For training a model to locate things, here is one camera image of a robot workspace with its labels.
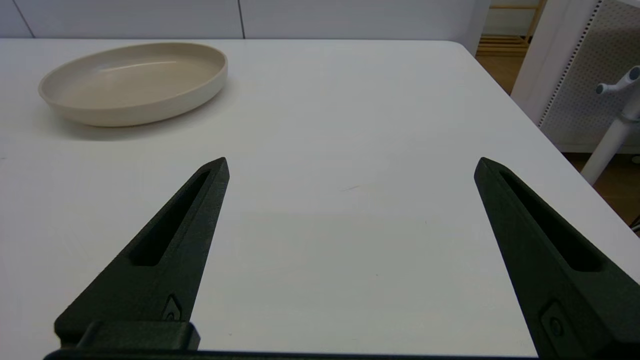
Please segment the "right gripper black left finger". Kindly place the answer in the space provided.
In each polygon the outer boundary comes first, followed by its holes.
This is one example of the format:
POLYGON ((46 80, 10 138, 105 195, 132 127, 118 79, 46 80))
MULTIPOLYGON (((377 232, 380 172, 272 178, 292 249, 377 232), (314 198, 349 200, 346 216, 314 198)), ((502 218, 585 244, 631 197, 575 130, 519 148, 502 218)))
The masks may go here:
POLYGON ((189 321, 230 180, 201 166, 54 322, 62 346, 93 322, 189 321))

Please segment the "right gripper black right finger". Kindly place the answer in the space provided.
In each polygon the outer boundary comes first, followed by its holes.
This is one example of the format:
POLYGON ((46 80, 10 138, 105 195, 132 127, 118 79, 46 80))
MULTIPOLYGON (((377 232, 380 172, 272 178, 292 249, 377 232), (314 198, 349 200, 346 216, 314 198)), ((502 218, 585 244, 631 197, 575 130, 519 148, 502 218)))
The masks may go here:
POLYGON ((637 360, 640 287, 508 167, 474 181, 537 355, 637 360))

